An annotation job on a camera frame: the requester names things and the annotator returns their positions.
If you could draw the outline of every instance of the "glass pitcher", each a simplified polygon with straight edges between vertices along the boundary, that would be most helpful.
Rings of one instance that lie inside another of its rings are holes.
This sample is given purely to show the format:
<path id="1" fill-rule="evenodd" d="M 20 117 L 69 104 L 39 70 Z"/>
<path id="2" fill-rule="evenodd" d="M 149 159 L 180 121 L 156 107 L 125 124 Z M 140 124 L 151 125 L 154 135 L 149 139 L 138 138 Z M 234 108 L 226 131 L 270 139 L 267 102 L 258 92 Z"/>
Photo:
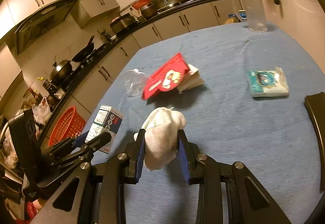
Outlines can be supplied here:
<path id="1" fill-rule="evenodd" d="M 242 0 L 246 12 L 246 18 L 243 18 L 236 9 L 235 0 L 232 5 L 235 14 L 241 22 L 248 23 L 249 28 L 256 32 L 265 32 L 268 30 L 262 0 Z"/>

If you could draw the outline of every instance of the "metal screw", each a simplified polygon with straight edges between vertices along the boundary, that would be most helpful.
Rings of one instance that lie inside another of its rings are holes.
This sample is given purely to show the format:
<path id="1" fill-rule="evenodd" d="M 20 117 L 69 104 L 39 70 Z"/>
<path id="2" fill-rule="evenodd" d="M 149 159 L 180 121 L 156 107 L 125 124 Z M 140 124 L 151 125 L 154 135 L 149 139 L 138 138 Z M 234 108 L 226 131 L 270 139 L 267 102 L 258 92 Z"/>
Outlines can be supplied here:
<path id="1" fill-rule="evenodd" d="M 206 160 L 208 157 L 206 156 L 206 154 L 198 154 L 198 159 L 201 161 Z"/>
<path id="2" fill-rule="evenodd" d="M 124 160 L 126 158 L 127 158 L 127 155 L 125 153 L 121 153 L 121 154 L 117 155 L 117 159 L 119 159 L 119 160 Z"/>
<path id="3" fill-rule="evenodd" d="M 81 169 L 88 169 L 90 166 L 90 163 L 88 162 L 83 162 L 81 165 L 80 165 L 80 168 Z"/>
<path id="4" fill-rule="evenodd" d="M 235 162 L 235 167 L 237 169 L 243 169 L 244 168 L 244 164 L 242 162 Z"/>

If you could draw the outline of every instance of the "table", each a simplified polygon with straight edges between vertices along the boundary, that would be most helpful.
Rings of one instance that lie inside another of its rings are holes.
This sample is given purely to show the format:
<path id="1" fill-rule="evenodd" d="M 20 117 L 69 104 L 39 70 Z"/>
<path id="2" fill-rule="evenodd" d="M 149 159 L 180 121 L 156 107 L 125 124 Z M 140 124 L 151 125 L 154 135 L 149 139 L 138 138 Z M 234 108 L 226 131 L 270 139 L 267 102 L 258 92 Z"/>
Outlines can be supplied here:
<path id="1" fill-rule="evenodd" d="M 257 33 L 246 23 L 236 23 L 143 48 L 121 73 L 137 68 L 150 75 L 177 52 L 199 68 L 205 84 L 183 94 L 161 93 L 146 102 L 139 96 L 123 97 L 118 78 L 83 130 L 89 130 L 101 104 L 125 115 L 111 153 L 97 151 L 92 164 L 122 152 L 153 109 L 173 106 L 184 114 L 186 136 L 202 153 L 218 162 L 242 161 L 290 221 L 304 223 L 322 195 L 318 143 L 303 104 L 306 95 L 325 91 L 318 65 L 277 26 L 269 24 L 269 31 Z M 246 72 L 273 70 L 275 65 L 283 68 L 290 96 L 254 99 Z M 140 182 L 126 185 L 127 222 L 195 223 L 197 199 L 198 186 L 184 182 L 178 158 L 162 170 L 148 172 L 144 167 Z"/>

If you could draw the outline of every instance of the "black countertop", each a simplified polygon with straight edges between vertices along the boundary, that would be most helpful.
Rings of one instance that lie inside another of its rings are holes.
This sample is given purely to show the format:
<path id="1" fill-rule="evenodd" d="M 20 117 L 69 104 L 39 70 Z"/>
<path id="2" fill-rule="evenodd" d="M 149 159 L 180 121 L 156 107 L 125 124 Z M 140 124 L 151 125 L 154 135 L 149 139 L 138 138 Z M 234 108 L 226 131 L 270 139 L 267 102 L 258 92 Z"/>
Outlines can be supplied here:
<path id="1" fill-rule="evenodd" d="M 152 18 L 150 18 L 149 20 L 147 20 L 145 23 L 139 23 L 136 27 L 134 27 L 132 30 L 129 30 L 128 32 L 126 32 L 123 35 L 118 36 L 114 42 L 108 43 L 108 44 L 103 44 L 102 46 L 100 46 L 97 49 L 97 55 L 96 57 L 89 63 L 87 64 L 73 79 L 73 81 L 70 83 L 66 94 L 62 97 L 62 99 L 60 100 L 60 102 L 58 103 L 58 105 L 56 106 L 56 108 L 54 109 L 54 111 L 52 112 L 52 115 L 50 116 L 50 118 L 48 119 L 46 125 L 43 128 L 43 131 L 41 132 L 41 135 L 38 139 L 39 142 L 39 146 L 41 146 L 45 136 L 48 134 L 48 131 L 52 125 L 52 123 L 54 122 L 55 118 L 57 117 L 58 113 L 60 112 L 60 110 L 62 109 L 62 107 L 64 106 L 64 104 L 67 102 L 68 98 L 73 94 L 74 90 L 80 85 L 80 83 L 83 81 L 83 79 L 90 73 L 90 71 L 111 51 L 113 50 L 119 43 L 121 43 L 127 36 L 129 36 L 130 34 L 132 34 L 133 32 L 141 29 L 142 27 L 153 23 L 161 18 L 164 18 L 168 15 L 171 15 L 173 13 L 182 11 L 184 9 L 193 7 L 193 6 L 197 6 L 200 4 L 204 4 L 204 3 L 208 3 L 208 2 L 212 2 L 215 0 L 191 0 L 188 1 L 184 4 L 180 4 L 177 5 L 176 7 L 167 10 L 163 13 L 160 13 Z"/>

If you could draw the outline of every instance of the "white cloth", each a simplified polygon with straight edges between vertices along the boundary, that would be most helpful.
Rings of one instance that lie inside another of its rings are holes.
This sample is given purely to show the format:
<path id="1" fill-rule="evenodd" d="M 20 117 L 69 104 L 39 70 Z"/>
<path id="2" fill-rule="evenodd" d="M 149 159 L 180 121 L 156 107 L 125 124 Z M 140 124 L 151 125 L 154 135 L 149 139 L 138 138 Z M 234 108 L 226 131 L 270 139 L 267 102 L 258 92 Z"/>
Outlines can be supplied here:
<path id="1" fill-rule="evenodd" d="M 144 164 L 149 171 L 161 169 L 176 157 L 177 131 L 185 127 L 186 120 L 172 109 L 156 108 L 141 127 L 146 130 Z"/>

